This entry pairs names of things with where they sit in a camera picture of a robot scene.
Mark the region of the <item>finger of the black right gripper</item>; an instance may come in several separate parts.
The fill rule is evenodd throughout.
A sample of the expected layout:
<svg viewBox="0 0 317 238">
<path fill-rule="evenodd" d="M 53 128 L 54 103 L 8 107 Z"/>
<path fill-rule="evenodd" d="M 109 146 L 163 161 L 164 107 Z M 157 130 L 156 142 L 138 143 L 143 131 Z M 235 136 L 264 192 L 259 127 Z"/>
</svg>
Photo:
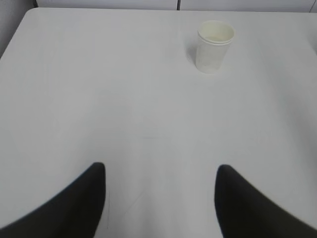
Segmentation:
<svg viewBox="0 0 317 238">
<path fill-rule="evenodd" d="M 230 165 L 217 169 L 214 206 L 225 238 L 315 238 L 317 231 L 286 212 Z"/>
</svg>

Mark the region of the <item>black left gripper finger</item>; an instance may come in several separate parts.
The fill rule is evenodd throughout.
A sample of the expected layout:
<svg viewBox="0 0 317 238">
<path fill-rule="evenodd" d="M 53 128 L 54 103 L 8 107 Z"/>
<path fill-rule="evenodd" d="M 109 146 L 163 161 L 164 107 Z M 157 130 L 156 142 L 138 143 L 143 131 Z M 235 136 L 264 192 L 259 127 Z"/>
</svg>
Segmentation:
<svg viewBox="0 0 317 238">
<path fill-rule="evenodd" d="M 2 238 L 93 238 L 106 200 L 106 168 L 93 163 L 45 204 L 1 228 Z"/>
</svg>

